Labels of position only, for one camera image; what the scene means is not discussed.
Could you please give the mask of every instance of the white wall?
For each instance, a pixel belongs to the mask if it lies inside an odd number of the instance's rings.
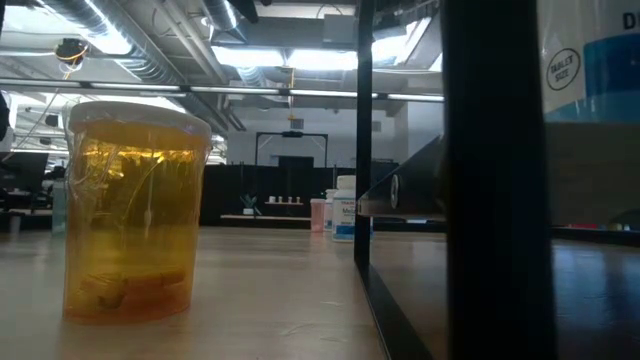
[[[255,156],[255,134],[257,131],[282,132],[289,130],[289,110],[270,109],[260,111],[251,108],[235,109],[236,115],[247,127],[246,132],[230,132],[227,140],[227,164],[253,164]],[[294,110],[298,118],[305,120],[304,133],[319,133],[329,136],[327,166],[354,167],[356,157],[356,111],[324,109]],[[373,134],[372,157],[374,159],[394,159],[394,119],[383,111],[373,113],[374,121],[381,121],[382,132]],[[298,139],[273,136],[270,141],[267,135],[260,137],[258,152],[259,165],[275,165],[272,156],[311,156],[314,166],[324,166],[324,139],[303,137]]]
[[[444,104],[407,103],[394,120],[394,160],[402,163],[444,133]]]

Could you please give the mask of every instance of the orange plastic container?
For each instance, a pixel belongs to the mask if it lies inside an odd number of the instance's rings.
[[[64,318],[122,324],[188,308],[209,126],[91,102],[71,110],[69,128]]]

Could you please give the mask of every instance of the black shelf frame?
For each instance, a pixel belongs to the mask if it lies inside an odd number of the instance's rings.
[[[375,6],[359,3],[358,199],[370,188]],[[556,359],[536,1],[447,0],[439,16],[450,358]],[[369,262],[368,224],[356,216],[354,258],[387,358],[430,359]]]

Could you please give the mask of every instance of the computer monitor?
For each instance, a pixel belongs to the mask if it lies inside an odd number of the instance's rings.
[[[40,191],[48,159],[46,153],[0,152],[0,188]]]

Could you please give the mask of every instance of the pink bottle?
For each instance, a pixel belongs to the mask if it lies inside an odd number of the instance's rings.
[[[311,199],[311,232],[324,231],[324,199]]]

